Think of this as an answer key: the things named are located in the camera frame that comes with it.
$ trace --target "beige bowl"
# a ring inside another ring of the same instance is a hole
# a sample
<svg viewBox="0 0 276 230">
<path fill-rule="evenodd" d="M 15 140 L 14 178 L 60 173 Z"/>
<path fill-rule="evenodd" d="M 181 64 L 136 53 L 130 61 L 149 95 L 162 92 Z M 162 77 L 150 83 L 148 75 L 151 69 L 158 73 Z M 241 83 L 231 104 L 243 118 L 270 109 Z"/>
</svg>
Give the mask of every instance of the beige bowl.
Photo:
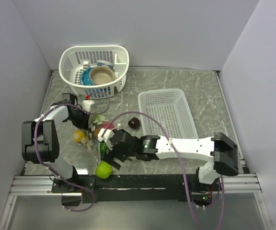
<svg viewBox="0 0 276 230">
<path fill-rule="evenodd" d="M 90 71 L 93 85 L 103 85 L 114 81 L 115 73 L 107 66 L 96 66 Z"/>
</svg>

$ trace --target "white wall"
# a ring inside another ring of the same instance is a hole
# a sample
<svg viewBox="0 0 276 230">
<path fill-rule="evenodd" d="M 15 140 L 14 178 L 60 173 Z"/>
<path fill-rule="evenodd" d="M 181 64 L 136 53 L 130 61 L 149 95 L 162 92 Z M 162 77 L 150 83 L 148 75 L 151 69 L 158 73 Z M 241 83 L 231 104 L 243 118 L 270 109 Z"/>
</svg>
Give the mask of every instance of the white wall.
<svg viewBox="0 0 276 230">
<path fill-rule="evenodd" d="M 220 80 L 276 229 L 276 1 L 259 2 Z"/>
<path fill-rule="evenodd" d="M 121 45 L 131 66 L 221 70 L 258 0 L 13 0 L 51 69 L 70 46 Z"/>
<path fill-rule="evenodd" d="M 0 0 L 0 218 L 23 168 L 21 124 L 39 116 L 49 68 L 11 0 Z"/>
</svg>

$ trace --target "cable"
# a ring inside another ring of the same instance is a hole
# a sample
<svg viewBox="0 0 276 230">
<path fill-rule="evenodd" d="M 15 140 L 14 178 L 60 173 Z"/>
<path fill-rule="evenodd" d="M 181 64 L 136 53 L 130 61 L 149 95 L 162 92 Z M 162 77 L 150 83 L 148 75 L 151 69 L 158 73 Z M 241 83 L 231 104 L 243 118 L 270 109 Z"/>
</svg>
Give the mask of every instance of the cable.
<svg viewBox="0 0 276 230">
<path fill-rule="evenodd" d="M 213 202 L 211 202 L 211 204 L 210 204 L 210 205 L 207 205 L 205 208 L 208 208 L 208 207 L 213 206 L 213 204 L 216 202 L 216 200 L 217 200 L 218 197 L 219 197 L 220 189 L 222 189 L 222 187 L 221 187 L 221 182 L 220 182 L 220 180 L 219 180 L 219 189 L 218 189 L 218 191 L 217 191 L 217 195 L 216 195 L 215 199 L 213 199 Z"/>
<path fill-rule="evenodd" d="M 73 105 L 73 104 L 68 104 L 68 103 L 65 103 L 65 104 L 58 104 L 58 105 L 56 105 L 55 107 L 49 109 L 44 115 L 42 115 L 42 116 L 40 117 L 40 119 L 39 119 L 39 120 L 37 121 L 37 123 L 36 123 L 35 130 L 34 130 L 34 142 L 35 142 L 35 143 L 34 143 L 34 147 L 35 147 L 36 156 L 37 156 L 37 159 L 38 159 L 39 163 L 40 163 L 41 165 L 47 167 L 53 174 L 55 174 L 55 175 L 56 175 L 58 178 L 60 178 L 63 182 L 65 182 L 65 183 L 67 183 L 67 184 L 69 184 L 69 185 L 71 185 L 71 186 L 74 186 L 74 187 L 83 189 L 83 190 L 87 191 L 88 193 L 90 193 L 90 194 L 92 195 L 92 198 L 93 198 L 93 199 L 92 199 L 92 203 L 91 203 L 88 207 L 86 207 L 86 208 L 84 208 L 84 209 L 71 209 L 71 208 L 69 208 L 69 207 L 64 207 L 65 209 L 67 209 L 67 210 L 69 210 L 69 211 L 72 211 L 72 212 L 83 212 L 83 211 L 86 211 L 86 210 L 90 209 L 90 208 L 94 205 L 94 203 L 95 203 L 95 194 L 93 193 L 92 190 L 90 190 L 90 189 L 88 189 L 88 188 L 85 188 L 85 187 L 83 187 L 83 186 L 80 186 L 80 185 L 77 185 L 77 184 L 74 184 L 74 183 L 71 183 L 71 182 L 67 181 L 67 180 L 66 180 L 64 177 L 62 177 L 57 171 L 55 171 L 55 170 L 52 169 L 48 164 L 45 164 L 45 163 L 42 161 L 42 159 L 41 159 L 41 157 L 40 157 L 40 154 L 39 154 L 38 141 L 37 141 L 37 137 L 38 137 L 38 128 L 39 128 L 40 123 L 45 119 L 45 117 L 46 117 L 47 115 L 49 115 L 49 114 L 50 114 L 51 112 L 53 112 L 55 109 L 57 109 L 57 108 L 59 108 L 59 107 L 62 107 L 62 106 L 74 107 L 74 108 L 76 108 L 76 109 L 78 109 L 78 110 L 83 111 L 84 113 L 88 113 L 88 114 L 91 114 L 91 115 L 99 115 L 99 114 L 105 113 L 105 112 L 109 109 L 109 106 L 110 106 L 110 98 L 109 98 L 108 95 L 107 95 L 106 93 L 104 93 L 104 92 L 92 92 L 92 93 L 90 93 L 90 95 L 95 94 L 95 93 L 102 93 L 102 94 L 104 94 L 104 95 L 107 97 L 107 99 L 108 99 L 108 106 L 106 107 L 106 109 L 105 109 L 103 112 L 101 112 L 101 113 L 91 113 L 91 112 L 85 111 L 84 109 L 82 109 L 82 108 L 80 108 L 80 107 L 78 107 L 78 106 L 76 106 L 76 105 Z"/>
<path fill-rule="evenodd" d="M 222 223 L 222 219 L 223 219 L 223 213 L 224 213 L 224 182 L 223 182 L 223 176 L 220 176 L 221 178 L 221 187 L 222 187 L 222 207 L 221 207 L 221 214 L 220 214 L 220 218 L 219 218 L 219 222 L 218 225 L 216 227 L 216 230 L 219 230 L 221 223 Z"/>
<path fill-rule="evenodd" d="M 148 119 L 152 120 L 153 122 L 155 122 L 159 128 L 161 129 L 161 131 L 163 132 L 164 136 L 167 138 L 167 140 L 169 141 L 169 136 L 166 132 L 166 130 L 161 126 L 161 124 L 156 121 L 153 117 L 145 114 L 145 113 L 142 113 L 142 112 L 135 112 L 135 111 L 129 111 L 129 112 L 124 112 L 124 113 L 121 113 L 119 114 L 118 116 L 116 116 L 111 122 L 110 124 L 105 128 L 103 134 L 102 134 L 102 137 L 104 137 L 104 134 L 106 133 L 106 131 L 108 130 L 108 127 L 116 120 L 118 119 L 119 117 L 123 116 L 123 115 L 126 115 L 126 114 L 139 114 L 139 115 L 142 115 L 142 116 L 145 116 L 147 117 Z M 186 192 L 186 197 L 187 197 L 187 203 L 188 203 L 188 207 L 189 207 L 189 210 L 191 212 L 191 215 L 192 215 L 192 218 L 195 222 L 195 226 L 197 227 L 197 229 L 201 229 L 201 226 L 199 224 L 199 221 L 198 219 L 196 218 L 196 214 L 194 213 L 194 210 L 193 210 L 193 207 L 191 205 L 191 199 L 190 199 L 190 192 L 189 192 L 189 187 L 188 187 L 188 182 L 187 182 L 187 177 L 186 177 L 186 171 L 185 171 L 185 167 L 184 167 L 184 164 L 183 164 L 183 161 L 182 161 L 182 158 L 181 158 L 181 155 L 179 153 L 179 151 L 176 149 L 176 147 L 173 145 L 173 143 L 171 143 L 171 147 L 173 148 L 174 152 L 176 153 L 177 155 L 177 158 L 179 159 L 180 161 L 180 164 L 181 164 L 181 168 L 182 168 L 182 173 L 183 173 L 183 178 L 184 178 L 184 185 L 185 185 L 185 192 Z M 221 222 L 222 222 L 222 217 L 223 217 L 223 211 L 224 211 L 224 185 L 223 185 L 223 179 L 222 179 L 222 182 L 221 182 L 221 186 L 222 186 L 222 210 L 221 210 L 221 216 L 220 216 L 220 219 L 219 219 L 219 223 L 217 225 L 217 230 L 220 228 L 220 225 L 221 225 Z"/>
<path fill-rule="evenodd" d="M 54 182 L 54 180 L 51 178 L 51 176 L 53 176 L 53 177 L 54 177 L 54 179 L 55 179 L 55 175 L 54 175 L 54 174 L 49 175 L 50 180 Z"/>
</svg>

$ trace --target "dark brown fruit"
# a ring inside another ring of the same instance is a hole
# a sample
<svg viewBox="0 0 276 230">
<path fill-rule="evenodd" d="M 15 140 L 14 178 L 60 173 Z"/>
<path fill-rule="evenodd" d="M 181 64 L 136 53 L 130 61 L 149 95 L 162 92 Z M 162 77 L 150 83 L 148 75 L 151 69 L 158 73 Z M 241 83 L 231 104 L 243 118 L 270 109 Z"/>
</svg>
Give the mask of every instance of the dark brown fruit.
<svg viewBox="0 0 276 230">
<path fill-rule="evenodd" d="M 99 132 L 101 131 L 101 129 L 100 128 L 96 128 L 95 130 L 94 130 L 94 136 L 95 136 L 95 138 L 96 139 L 98 139 L 98 135 L 99 135 Z"/>
<path fill-rule="evenodd" d="M 140 127 L 140 121 L 138 118 L 133 117 L 132 119 L 130 119 L 130 121 L 128 122 L 128 126 L 131 127 L 132 129 L 137 129 Z"/>
</svg>

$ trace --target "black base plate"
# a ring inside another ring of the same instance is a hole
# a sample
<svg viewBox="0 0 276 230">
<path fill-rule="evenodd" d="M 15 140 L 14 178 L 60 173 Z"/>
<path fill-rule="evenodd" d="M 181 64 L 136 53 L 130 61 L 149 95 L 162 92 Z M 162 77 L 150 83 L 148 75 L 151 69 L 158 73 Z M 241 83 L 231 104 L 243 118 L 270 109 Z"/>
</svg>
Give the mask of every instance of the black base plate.
<svg viewBox="0 0 276 230">
<path fill-rule="evenodd" d="M 184 179 L 182 174 L 156 175 L 111 175 L 100 179 L 95 175 L 79 175 L 80 185 L 95 193 L 96 201 L 140 201 L 140 200 L 178 200 L 186 201 Z M 213 184 L 201 184 L 196 174 L 187 174 L 187 181 L 192 193 L 217 191 L 219 180 Z M 69 193 L 62 184 L 54 181 L 52 193 Z M 90 203 L 90 193 L 82 194 L 82 202 Z"/>
</svg>

